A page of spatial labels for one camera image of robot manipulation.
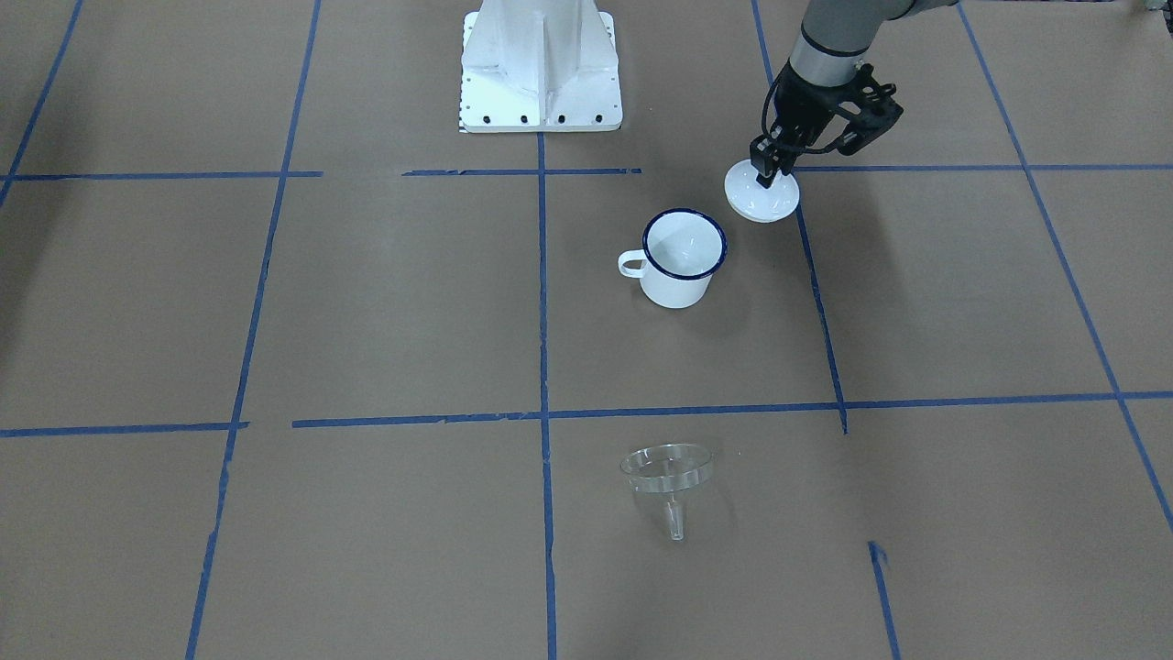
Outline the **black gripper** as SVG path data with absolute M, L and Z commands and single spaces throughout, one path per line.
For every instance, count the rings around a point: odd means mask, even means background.
M 848 80 L 835 86 L 812 83 L 796 72 L 795 64 L 786 63 L 765 102 L 766 110 L 774 110 L 774 120 L 765 125 L 765 135 L 750 143 L 757 183 L 773 188 L 792 173 L 799 155 L 859 154 L 904 116 L 895 93 L 896 86 L 874 79 L 870 63 L 854 64 Z M 843 131 L 818 148 L 818 138 L 834 117 L 846 122 Z

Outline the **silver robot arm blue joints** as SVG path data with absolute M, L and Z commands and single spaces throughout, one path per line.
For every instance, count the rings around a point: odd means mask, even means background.
M 832 88 L 854 79 L 884 22 L 911 18 L 954 1 L 811 1 L 787 60 L 799 79 Z

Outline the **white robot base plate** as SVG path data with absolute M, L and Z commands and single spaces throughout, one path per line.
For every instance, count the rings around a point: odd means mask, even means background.
M 461 131 L 616 131 L 623 118 L 616 23 L 595 1 L 483 1 L 465 14 Z

